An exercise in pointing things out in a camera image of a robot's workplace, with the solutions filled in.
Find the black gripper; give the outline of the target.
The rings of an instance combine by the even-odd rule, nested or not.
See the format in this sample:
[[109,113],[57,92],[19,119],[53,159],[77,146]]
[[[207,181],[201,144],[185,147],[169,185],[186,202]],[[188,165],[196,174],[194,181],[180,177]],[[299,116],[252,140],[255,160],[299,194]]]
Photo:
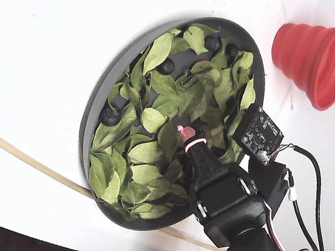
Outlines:
[[189,208],[207,237],[219,248],[266,251],[267,207],[254,180],[238,165],[220,163],[200,130],[179,125],[178,132],[194,172]]

